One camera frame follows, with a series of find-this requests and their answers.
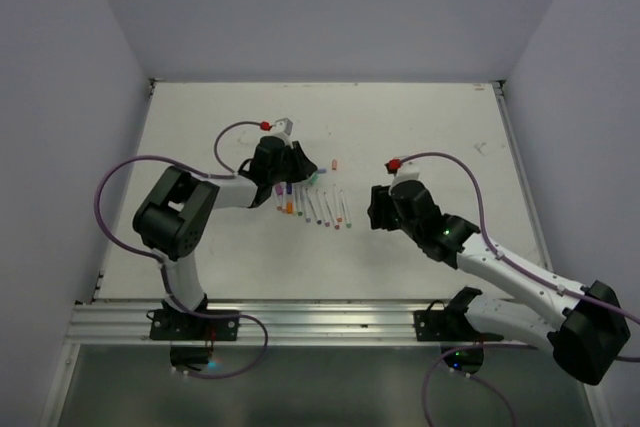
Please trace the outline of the dark green marker pen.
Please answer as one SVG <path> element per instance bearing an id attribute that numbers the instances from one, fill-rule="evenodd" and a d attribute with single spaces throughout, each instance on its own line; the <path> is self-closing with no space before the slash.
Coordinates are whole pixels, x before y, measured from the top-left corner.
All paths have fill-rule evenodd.
<path id="1" fill-rule="evenodd" d="M 294 186 L 294 196 L 295 196 L 295 204 L 296 204 L 296 212 L 299 217 L 304 217 L 304 200 L 302 196 L 301 187 L 298 185 Z"/>

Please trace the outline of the light blue marker pen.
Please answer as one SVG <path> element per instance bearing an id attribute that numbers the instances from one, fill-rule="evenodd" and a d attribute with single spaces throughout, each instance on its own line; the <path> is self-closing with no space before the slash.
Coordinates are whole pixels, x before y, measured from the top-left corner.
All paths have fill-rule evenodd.
<path id="1" fill-rule="evenodd" d="M 304 214 L 305 216 L 303 217 L 306 223 L 310 223 L 311 222 L 311 217 L 309 215 L 308 212 L 308 201 L 305 195 L 305 190 L 303 187 L 301 187 L 301 191 L 302 191 L 302 196 L 303 196 L 303 200 L 304 200 Z"/>

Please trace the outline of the pink marker pen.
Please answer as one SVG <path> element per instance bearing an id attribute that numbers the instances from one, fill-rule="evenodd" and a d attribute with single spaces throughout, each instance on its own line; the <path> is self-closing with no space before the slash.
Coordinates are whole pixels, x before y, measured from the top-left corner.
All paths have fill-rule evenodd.
<path id="1" fill-rule="evenodd" d="M 326 207 L 331 216 L 333 227 L 335 230 L 339 230 L 342 223 L 342 216 L 340 215 L 337 197 L 334 193 L 325 193 Z"/>

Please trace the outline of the dark purple marker pen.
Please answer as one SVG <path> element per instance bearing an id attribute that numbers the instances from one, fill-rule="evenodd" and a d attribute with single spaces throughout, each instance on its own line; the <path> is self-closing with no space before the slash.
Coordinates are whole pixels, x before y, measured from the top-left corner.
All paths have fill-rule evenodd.
<path id="1" fill-rule="evenodd" d="M 305 190 L 305 195 L 306 195 L 307 201 L 309 203 L 310 210 L 311 210 L 311 213 L 313 215 L 315 223 L 317 225 L 322 225 L 323 224 L 322 216 L 318 213 L 318 210 L 317 210 L 317 208 L 316 208 L 316 206 L 315 206 L 315 204 L 314 204 L 314 202 L 312 200 L 310 191 L 308 189 Z"/>

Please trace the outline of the magenta marker pen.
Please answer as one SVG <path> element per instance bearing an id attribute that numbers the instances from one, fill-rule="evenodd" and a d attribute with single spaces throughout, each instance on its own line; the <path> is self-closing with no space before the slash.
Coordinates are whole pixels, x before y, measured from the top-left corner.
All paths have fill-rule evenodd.
<path id="1" fill-rule="evenodd" d="M 319 190 L 316 190 L 315 192 L 315 196 L 316 196 L 316 200 L 319 204 L 319 208 L 320 208 L 320 213 L 321 213 L 321 217 L 322 217 L 322 223 L 325 227 L 329 228 L 331 226 L 331 221 L 329 218 L 329 214 L 326 211 L 326 207 L 325 207 L 325 203 L 323 200 L 323 197 L 320 193 Z"/>

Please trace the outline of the light green marker pen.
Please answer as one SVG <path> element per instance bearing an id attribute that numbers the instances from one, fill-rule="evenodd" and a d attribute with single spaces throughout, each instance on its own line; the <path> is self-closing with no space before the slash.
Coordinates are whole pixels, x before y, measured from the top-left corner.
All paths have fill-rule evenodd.
<path id="1" fill-rule="evenodd" d="M 343 211 L 344 223 L 346 228 L 350 229 L 352 227 L 352 216 L 350 213 L 348 198 L 343 189 L 340 190 L 339 195 L 340 195 L 341 206 Z"/>

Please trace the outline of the dark orange marker pen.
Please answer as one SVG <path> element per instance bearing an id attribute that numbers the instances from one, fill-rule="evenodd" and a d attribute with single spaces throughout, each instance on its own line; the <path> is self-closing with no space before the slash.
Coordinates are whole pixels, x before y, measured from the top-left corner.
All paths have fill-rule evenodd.
<path id="1" fill-rule="evenodd" d="M 343 214 L 342 214 L 342 210 L 341 210 L 339 192 L 338 192 L 338 188 L 337 188 L 336 184 L 333 185 L 333 190 L 332 191 L 333 191 L 334 207 L 335 207 L 335 210 L 336 210 L 336 213 L 335 213 L 336 221 L 337 221 L 337 223 L 342 223 Z"/>

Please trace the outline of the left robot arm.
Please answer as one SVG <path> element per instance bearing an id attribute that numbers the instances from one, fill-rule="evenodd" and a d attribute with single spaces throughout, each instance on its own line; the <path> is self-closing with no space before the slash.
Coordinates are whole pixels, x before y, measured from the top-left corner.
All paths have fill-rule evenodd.
<path id="1" fill-rule="evenodd" d="M 207 178 L 187 166 L 170 166 L 133 218 L 133 229 L 159 260 L 165 299 L 147 313 L 150 338 L 161 341 L 234 341 L 244 316 L 210 310 L 198 278 L 195 251 L 210 215 L 227 208 L 253 209 L 280 184 L 310 179 L 317 165 L 297 141 L 260 139 L 253 156 L 228 178 Z"/>

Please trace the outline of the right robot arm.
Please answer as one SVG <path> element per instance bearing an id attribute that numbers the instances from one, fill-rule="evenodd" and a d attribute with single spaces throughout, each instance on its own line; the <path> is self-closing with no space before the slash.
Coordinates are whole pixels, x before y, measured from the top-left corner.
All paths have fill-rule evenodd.
<path id="1" fill-rule="evenodd" d="M 506 250 L 486 242 L 475 224 L 442 212 L 418 180 L 372 187 L 367 214 L 372 229 L 400 230 L 431 260 L 507 295 L 464 287 L 442 310 L 415 312 L 420 341 L 517 341 L 550 354 L 574 379 L 597 385 L 630 338 L 611 287 L 600 281 L 586 287 L 535 264 L 518 272 L 507 264 Z"/>

